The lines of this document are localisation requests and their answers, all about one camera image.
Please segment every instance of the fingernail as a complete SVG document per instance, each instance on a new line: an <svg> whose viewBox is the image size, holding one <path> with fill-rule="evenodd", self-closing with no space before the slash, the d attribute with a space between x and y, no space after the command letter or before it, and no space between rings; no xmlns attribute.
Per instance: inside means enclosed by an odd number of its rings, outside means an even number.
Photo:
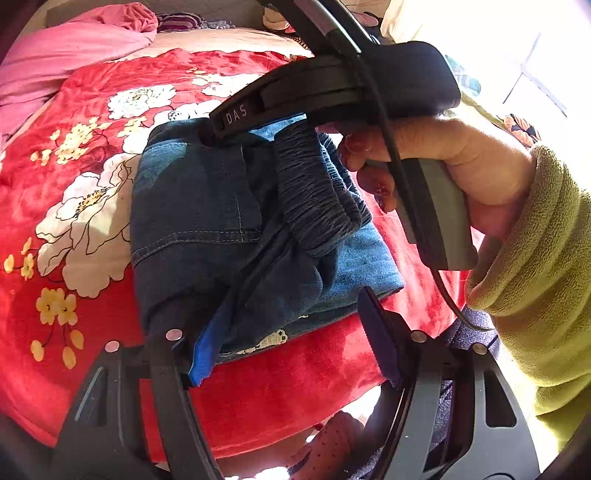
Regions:
<svg viewBox="0 0 591 480"><path fill-rule="evenodd" d="M368 142L363 134L349 134L345 137L345 147L351 153L363 153L368 150Z"/></svg>
<svg viewBox="0 0 591 480"><path fill-rule="evenodd" d="M386 185L383 183L377 183L374 187L374 193L383 197L384 195L388 194L389 191Z"/></svg>
<svg viewBox="0 0 591 480"><path fill-rule="evenodd" d="M375 195L375 201L377 202L379 209L386 213L384 199L380 195Z"/></svg>

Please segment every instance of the pink pillow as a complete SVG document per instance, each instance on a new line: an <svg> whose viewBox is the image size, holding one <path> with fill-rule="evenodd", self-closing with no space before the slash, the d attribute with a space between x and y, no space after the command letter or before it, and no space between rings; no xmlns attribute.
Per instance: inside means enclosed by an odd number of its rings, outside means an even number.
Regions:
<svg viewBox="0 0 591 480"><path fill-rule="evenodd" d="M158 21L140 3L95 8L19 38L0 65L0 151L79 67L149 46Z"/></svg>

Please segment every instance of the blue fabric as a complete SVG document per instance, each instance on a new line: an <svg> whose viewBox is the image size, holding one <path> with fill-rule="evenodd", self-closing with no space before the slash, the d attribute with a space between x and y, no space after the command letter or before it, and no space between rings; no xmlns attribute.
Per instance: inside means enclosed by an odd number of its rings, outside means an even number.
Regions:
<svg viewBox="0 0 591 480"><path fill-rule="evenodd" d="M487 312L480 312L478 310L464 307L462 313L468 321L476 326L485 328L493 327L491 317ZM499 356L500 341L496 334L496 330L478 332L462 323L460 319L456 319L439 337L437 337L437 340L450 347L461 348L463 350L470 348L470 345L473 343L483 343L489 347L489 350L495 359ZM431 438L432 448L435 448L446 437L447 424L449 423L449 415L452 409L451 382L445 381L441 387L439 409L437 410L435 428L433 429L433 437Z"/></svg>
<svg viewBox="0 0 591 480"><path fill-rule="evenodd" d="M364 286L403 286L327 135L299 117L212 142L207 119L154 129L131 210L142 326L196 332L195 384L271 333L349 315Z"/></svg>

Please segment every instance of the yellow flower print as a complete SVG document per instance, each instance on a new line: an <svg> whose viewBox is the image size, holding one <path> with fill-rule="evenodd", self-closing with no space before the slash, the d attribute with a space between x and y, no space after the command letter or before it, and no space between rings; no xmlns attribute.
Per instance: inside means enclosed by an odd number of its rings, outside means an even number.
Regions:
<svg viewBox="0 0 591 480"><path fill-rule="evenodd" d="M32 240L33 239L31 239L31 237L27 238L27 241L22 246L21 255L24 255L24 254L26 254L29 251L29 249L31 248L31 241Z"/></svg>
<svg viewBox="0 0 591 480"><path fill-rule="evenodd" d="M76 308L76 296L69 294L65 296L64 290L50 290L44 288L41 296L35 304L39 311L39 318L42 324L49 325L49 332L45 342L33 340L31 342L31 353L37 362L45 358L45 347L51 339L63 339L63 350L61 359L67 369L71 370L76 366L76 354L74 348L84 350L84 335L79 330L72 329L71 325L78 322L78 316L74 312ZM55 329L61 328L61 334L56 334Z"/></svg>
<svg viewBox="0 0 591 480"><path fill-rule="evenodd" d="M64 361L64 365L68 370L72 370L76 366L76 354L68 346L64 347L61 353L61 359Z"/></svg>
<svg viewBox="0 0 591 480"><path fill-rule="evenodd" d="M55 290L44 288L41 290L41 296L37 299L37 302L35 302L35 307L39 312L39 320L43 325L46 323L53 325L53 322L56 319L56 312L53 309L55 296Z"/></svg>
<svg viewBox="0 0 591 480"><path fill-rule="evenodd" d="M78 350L84 349L84 335L80 330L72 330L70 332L70 340Z"/></svg>
<svg viewBox="0 0 591 480"><path fill-rule="evenodd" d="M52 150L50 148L43 150L41 152L41 166L44 167L45 165L47 165L47 162L49 161L49 155L51 155Z"/></svg>
<svg viewBox="0 0 591 480"><path fill-rule="evenodd" d="M33 254L28 254L22 261L21 275L28 280L33 277L33 266L35 266L35 259Z"/></svg>
<svg viewBox="0 0 591 480"><path fill-rule="evenodd" d="M14 270L14 255L10 254L4 261L4 271L6 273L12 273L12 270Z"/></svg>
<svg viewBox="0 0 591 480"><path fill-rule="evenodd" d="M146 120L147 118L144 116L141 116L139 118L132 118L125 124L123 130L119 132L117 136L120 138L136 133L141 128L142 122L145 122Z"/></svg>
<svg viewBox="0 0 591 480"><path fill-rule="evenodd" d="M90 120L89 125L74 125L72 131L66 134L64 143L55 151L58 165L65 165L70 160L78 160L86 153L88 148L80 148L80 146L87 144L92 139L92 131L98 127L96 125L97 117Z"/></svg>
<svg viewBox="0 0 591 480"><path fill-rule="evenodd" d="M33 340L31 342L31 353L33 354L33 358L40 362L43 360L45 356L45 349L39 340Z"/></svg>
<svg viewBox="0 0 591 480"><path fill-rule="evenodd" d="M64 298L64 291L61 288L58 288L53 297L53 303L51 304L51 309L57 315L57 323L60 325L65 325L66 323L75 325L78 322L78 315L74 312L75 308L76 296L73 293L70 293Z"/></svg>

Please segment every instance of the red blanket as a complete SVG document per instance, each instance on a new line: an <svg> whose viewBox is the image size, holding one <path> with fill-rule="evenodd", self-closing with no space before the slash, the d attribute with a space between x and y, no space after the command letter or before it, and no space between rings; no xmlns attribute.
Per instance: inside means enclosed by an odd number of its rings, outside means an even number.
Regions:
<svg viewBox="0 0 591 480"><path fill-rule="evenodd" d="M173 50L77 70L2 153L0 408L54 445L70 401L105 343L142 342L129 265L131 188L154 125L205 116L276 53ZM396 215L367 196L407 282L385 300L435 336L453 320ZM459 273L444 279L463 302ZM276 442L332 415L381 381L357 315L216 367L191 395L216 456ZM149 388L148 442L163 460Z"/></svg>

